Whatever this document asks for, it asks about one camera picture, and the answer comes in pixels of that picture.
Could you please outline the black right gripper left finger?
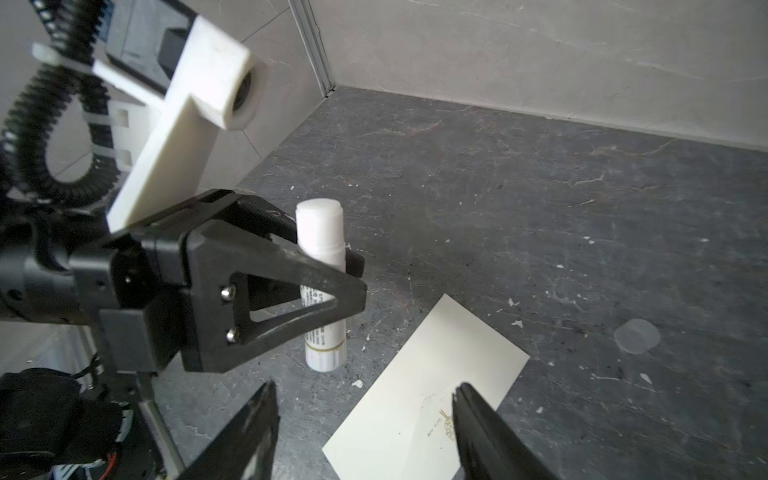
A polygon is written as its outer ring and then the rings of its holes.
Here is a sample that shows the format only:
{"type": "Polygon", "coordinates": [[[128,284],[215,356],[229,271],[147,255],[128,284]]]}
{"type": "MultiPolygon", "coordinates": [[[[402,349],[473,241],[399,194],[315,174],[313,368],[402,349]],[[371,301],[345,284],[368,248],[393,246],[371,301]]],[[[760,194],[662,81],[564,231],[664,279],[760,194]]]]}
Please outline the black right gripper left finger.
{"type": "Polygon", "coordinates": [[[279,421],[276,385],[268,381],[178,479],[271,479],[279,421]]]}

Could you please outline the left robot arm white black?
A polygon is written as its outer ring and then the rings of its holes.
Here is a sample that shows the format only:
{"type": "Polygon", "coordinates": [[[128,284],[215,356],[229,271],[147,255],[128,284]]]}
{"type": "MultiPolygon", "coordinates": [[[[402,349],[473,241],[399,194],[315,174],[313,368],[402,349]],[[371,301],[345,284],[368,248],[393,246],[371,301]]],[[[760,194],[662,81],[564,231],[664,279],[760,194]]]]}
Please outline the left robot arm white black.
{"type": "Polygon", "coordinates": [[[186,468],[152,408],[151,378],[175,356],[224,373],[362,312],[364,259],[333,268],[297,249],[288,214],[212,190],[110,232],[102,212],[17,201],[1,218],[1,316],[90,329],[83,374],[43,367],[1,378],[1,475],[57,466],[97,479],[266,479],[279,416],[273,384],[186,468]]]}

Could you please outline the translucent glue stick cap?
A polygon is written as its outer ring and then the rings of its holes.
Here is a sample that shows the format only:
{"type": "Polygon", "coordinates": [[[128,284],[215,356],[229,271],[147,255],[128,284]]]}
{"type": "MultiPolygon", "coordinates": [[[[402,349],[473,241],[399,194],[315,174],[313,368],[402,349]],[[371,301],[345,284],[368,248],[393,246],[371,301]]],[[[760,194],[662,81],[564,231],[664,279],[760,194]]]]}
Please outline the translucent glue stick cap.
{"type": "Polygon", "coordinates": [[[613,338],[624,352],[640,355],[655,348],[661,340],[658,328],[647,320],[628,320],[614,331],[613,338]]]}

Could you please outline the white paper envelope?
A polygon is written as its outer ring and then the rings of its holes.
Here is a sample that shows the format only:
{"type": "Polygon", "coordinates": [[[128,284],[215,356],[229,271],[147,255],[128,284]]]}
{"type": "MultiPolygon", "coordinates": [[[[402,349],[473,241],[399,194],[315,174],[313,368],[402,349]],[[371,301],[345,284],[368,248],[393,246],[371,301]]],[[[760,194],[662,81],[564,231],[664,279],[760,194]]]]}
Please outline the white paper envelope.
{"type": "Polygon", "coordinates": [[[452,395],[467,382],[498,408],[529,356],[444,295],[323,448],[341,479],[451,479],[452,395]]]}

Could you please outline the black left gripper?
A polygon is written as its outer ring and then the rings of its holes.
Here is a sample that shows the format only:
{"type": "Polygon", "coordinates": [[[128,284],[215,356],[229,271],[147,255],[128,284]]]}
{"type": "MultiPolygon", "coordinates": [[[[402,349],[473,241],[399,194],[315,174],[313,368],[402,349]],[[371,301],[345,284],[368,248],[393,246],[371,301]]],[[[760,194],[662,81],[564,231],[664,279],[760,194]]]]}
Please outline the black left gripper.
{"type": "Polygon", "coordinates": [[[286,212],[237,199],[209,190],[73,252],[78,300],[108,368],[156,373],[181,350],[186,370],[225,373],[364,310],[362,255],[345,245],[346,269],[335,271],[298,250],[286,212]],[[235,204],[236,225],[214,219],[235,204]]]}

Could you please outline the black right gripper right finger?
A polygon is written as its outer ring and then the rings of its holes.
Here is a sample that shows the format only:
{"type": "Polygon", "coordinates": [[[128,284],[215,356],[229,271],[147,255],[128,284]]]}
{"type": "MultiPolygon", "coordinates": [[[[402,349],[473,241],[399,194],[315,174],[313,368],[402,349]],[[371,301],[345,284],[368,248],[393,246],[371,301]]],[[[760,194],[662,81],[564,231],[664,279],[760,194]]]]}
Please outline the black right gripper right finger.
{"type": "Polygon", "coordinates": [[[469,383],[453,393],[452,420],[466,479],[556,479],[469,383]]]}

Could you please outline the aluminium frame left post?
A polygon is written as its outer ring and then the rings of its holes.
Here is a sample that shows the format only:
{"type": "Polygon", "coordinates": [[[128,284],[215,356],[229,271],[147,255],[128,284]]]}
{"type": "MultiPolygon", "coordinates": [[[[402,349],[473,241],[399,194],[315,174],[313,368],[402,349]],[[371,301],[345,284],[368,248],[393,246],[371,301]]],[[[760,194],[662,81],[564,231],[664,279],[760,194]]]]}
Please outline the aluminium frame left post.
{"type": "Polygon", "coordinates": [[[327,97],[336,86],[310,0],[289,0],[300,37],[316,77],[321,94],[327,97]]]}

